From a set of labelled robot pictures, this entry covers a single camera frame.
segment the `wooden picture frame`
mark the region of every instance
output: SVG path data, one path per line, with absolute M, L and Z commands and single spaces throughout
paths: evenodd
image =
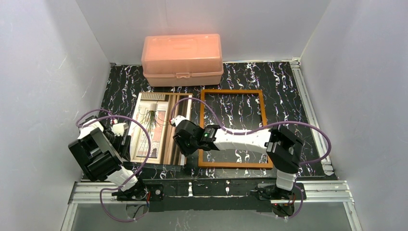
M 205 101 L 205 94 L 253 94 L 259 97 L 259 106 L 261 111 L 262 125 L 267 125 L 265 114 L 264 97 L 262 90 L 223 90 L 223 89 L 204 89 L 201 90 L 201 100 Z M 204 104 L 200 107 L 200 126 L 204 128 Z M 267 163 L 236 163 L 236 162 L 205 162 L 203 161 L 203 150 L 198 152 L 198 167 L 223 167 L 223 168 L 273 168 L 272 160 L 268 156 Z

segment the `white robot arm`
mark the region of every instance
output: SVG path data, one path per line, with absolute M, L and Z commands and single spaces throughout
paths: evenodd
M 248 130 L 229 129 L 227 132 L 218 125 L 201 128 L 180 115 L 170 123 L 176 127 L 173 138 L 184 155 L 192 154 L 197 149 L 205 151 L 236 149 L 267 154 L 278 170 L 276 187 L 286 191 L 292 190 L 299 171 L 303 141 L 285 126 L 246 134 Z
M 120 151 L 126 151 L 130 136 L 126 135 L 127 123 L 116 123 L 106 129 L 100 122 L 90 117 L 80 128 L 80 135 L 68 145 L 71 153 L 81 166 L 84 174 L 91 180 L 108 180 L 121 186 L 121 192 L 128 192 L 129 198 L 144 193 L 144 184 L 133 176 L 133 171 L 123 167 Z

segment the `floor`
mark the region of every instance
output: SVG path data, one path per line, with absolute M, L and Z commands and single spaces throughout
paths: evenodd
M 141 66 L 114 66 L 107 82 L 101 108 L 117 115 L 131 116 L 139 92 L 185 92 L 199 98 L 202 89 L 262 90 L 268 123 L 282 120 L 308 122 L 289 62 L 225 63 L 221 83 L 217 86 L 197 87 L 150 87 L 143 76 Z M 236 129 L 253 127 L 260 121 L 247 118 L 257 107 L 254 96 L 230 97 L 209 96 L 209 102 L 216 113 L 222 116 L 228 126 Z M 191 120 L 198 124 L 200 106 L 193 103 Z M 304 139 L 302 161 L 319 157 L 310 129 L 291 126 L 290 130 Z M 259 157 L 248 153 L 231 153 L 228 161 L 259 162 Z M 225 161 L 214 153 L 204 154 L 204 161 Z M 225 169 L 199 168 L 198 154 L 187 158 L 185 166 L 149 165 L 141 173 L 143 179 L 201 179 L 201 178 L 259 178 L 276 177 L 275 169 Z M 138 164 L 125 162 L 124 166 L 134 169 Z M 325 177 L 320 163 L 302 167 L 302 177 Z

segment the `white wall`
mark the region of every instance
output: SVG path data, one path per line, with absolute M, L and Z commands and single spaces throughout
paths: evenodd
M 140 64 L 144 38 L 221 36 L 224 61 L 299 57 L 330 0 L 76 0 L 109 62 Z
M 369 231 L 408 226 L 407 22 L 404 0 L 332 1 L 301 60 L 336 174 Z
M 2 0 L 0 63 L 1 230 L 59 230 L 81 177 L 74 122 L 100 106 L 109 63 L 75 0 Z

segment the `glass panel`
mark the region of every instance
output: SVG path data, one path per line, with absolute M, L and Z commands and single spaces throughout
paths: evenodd
M 126 211 L 126 205 L 114 204 L 106 207 L 122 219 L 128 218 L 127 213 L 132 217 L 136 209 L 128 206 Z M 99 204 L 80 204 L 72 230 L 351 230 L 343 203 L 304 203 L 302 211 L 287 223 L 272 216 L 252 210 L 166 211 L 148 213 L 136 223 L 121 223 L 110 219 Z

